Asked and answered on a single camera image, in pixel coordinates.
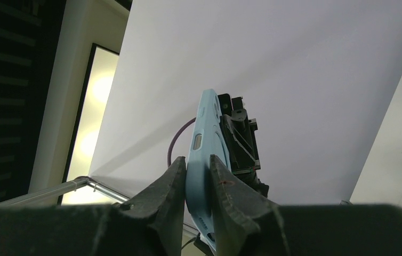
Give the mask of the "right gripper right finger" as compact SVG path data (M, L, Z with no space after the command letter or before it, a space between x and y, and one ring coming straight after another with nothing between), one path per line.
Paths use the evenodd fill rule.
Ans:
M402 208L278 205L210 157L217 255L402 255Z

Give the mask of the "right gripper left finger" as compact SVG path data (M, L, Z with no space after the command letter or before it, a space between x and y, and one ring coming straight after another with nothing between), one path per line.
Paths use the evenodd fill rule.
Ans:
M186 160L122 204L0 207L0 255L180 255Z

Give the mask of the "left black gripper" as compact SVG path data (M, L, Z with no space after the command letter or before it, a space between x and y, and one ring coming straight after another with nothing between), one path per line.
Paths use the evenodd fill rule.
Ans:
M255 118L249 119L244 108L243 98L232 98L220 94L221 130L229 150L231 171L264 197L268 196L269 186L261 182L257 171L261 169L255 131L258 130Z

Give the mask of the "black phone light blue case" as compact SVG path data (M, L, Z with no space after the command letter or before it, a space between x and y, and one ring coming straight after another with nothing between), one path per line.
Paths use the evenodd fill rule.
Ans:
M210 200L210 156L216 155L230 170L229 150L221 131L221 105L213 89L202 92L189 148L186 205L200 237L216 255Z

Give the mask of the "left aluminium frame rail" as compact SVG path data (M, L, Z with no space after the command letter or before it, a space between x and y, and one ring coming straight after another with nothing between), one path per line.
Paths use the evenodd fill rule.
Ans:
M120 202L126 202L130 199L130 197L106 186L102 182L98 182L88 176L80 176L74 180L61 183L54 187L46 188L38 192L22 195L13 199L0 202L0 207L7 207L11 205L30 205L52 197L59 197L61 195L76 191L77 189L81 189L86 186L93 188L94 192L97 191L107 197L119 200Z

